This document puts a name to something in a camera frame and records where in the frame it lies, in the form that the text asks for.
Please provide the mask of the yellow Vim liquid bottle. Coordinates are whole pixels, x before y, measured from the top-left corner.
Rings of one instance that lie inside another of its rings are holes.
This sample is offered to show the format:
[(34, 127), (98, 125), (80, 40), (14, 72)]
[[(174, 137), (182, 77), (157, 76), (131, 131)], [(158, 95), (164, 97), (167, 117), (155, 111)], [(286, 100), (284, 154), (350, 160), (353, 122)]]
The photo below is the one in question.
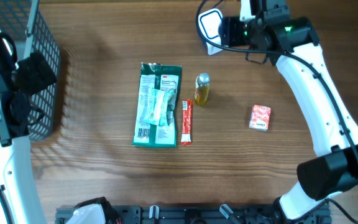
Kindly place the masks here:
[(208, 100), (210, 88), (210, 76), (208, 73), (200, 73), (195, 80), (195, 103), (203, 106)]

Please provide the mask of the red white tissue pack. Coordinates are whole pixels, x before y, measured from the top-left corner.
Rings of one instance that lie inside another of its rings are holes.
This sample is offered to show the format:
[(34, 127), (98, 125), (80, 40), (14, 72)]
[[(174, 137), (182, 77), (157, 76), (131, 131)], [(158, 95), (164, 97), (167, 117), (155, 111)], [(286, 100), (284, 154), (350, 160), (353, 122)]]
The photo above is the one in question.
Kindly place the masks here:
[(271, 115), (271, 108), (268, 106), (254, 105), (252, 107), (249, 127), (261, 131), (267, 131), (269, 128), (269, 121)]

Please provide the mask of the red sachet stick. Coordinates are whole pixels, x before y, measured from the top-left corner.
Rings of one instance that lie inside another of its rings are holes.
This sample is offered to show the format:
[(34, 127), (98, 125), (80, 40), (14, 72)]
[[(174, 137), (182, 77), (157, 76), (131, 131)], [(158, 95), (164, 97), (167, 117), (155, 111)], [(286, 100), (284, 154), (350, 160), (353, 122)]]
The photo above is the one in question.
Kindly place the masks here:
[(182, 134), (181, 145), (190, 145), (191, 140), (191, 127), (192, 127), (192, 115), (193, 115), (193, 100), (185, 99), (182, 101), (183, 113), (182, 113)]

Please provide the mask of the green 3M gloves packet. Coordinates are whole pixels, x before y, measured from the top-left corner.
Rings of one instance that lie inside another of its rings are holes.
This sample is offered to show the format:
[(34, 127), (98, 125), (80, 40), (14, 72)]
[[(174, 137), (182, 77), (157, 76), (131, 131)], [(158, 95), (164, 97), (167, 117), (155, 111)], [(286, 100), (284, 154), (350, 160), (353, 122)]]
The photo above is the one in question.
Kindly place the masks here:
[(177, 146), (175, 110), (181, 87), (182, 66), (142, 63), (139, 76), (134, 146)]

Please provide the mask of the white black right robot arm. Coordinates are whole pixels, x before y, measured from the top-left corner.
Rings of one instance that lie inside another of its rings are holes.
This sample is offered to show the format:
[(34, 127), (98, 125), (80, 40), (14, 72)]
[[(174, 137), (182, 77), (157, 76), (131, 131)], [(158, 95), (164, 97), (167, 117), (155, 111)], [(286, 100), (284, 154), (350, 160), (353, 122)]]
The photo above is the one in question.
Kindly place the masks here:
[(218, 27), (222, 43), (258, 51), (287, 81), (310, 129), (316, 158), (296, 169), (298, 181), (277, 201), (283, 221), (309, 217), (358, 185), (358, 125), (339, 96), (307, 17), (292, 18), (285, 1), (242, 1)]

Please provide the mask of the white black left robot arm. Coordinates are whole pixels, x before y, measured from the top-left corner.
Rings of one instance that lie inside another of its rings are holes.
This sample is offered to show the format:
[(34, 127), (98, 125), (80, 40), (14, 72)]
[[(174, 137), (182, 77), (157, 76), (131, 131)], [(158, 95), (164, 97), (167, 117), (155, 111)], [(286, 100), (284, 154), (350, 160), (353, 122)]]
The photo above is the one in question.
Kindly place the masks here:
[(30, 127), (45, 112), (32, 95), (57, 81), (41, 52), (19, 60), (15, 42), (0, 29), (0, 223), (46, 223), (31, 163)]

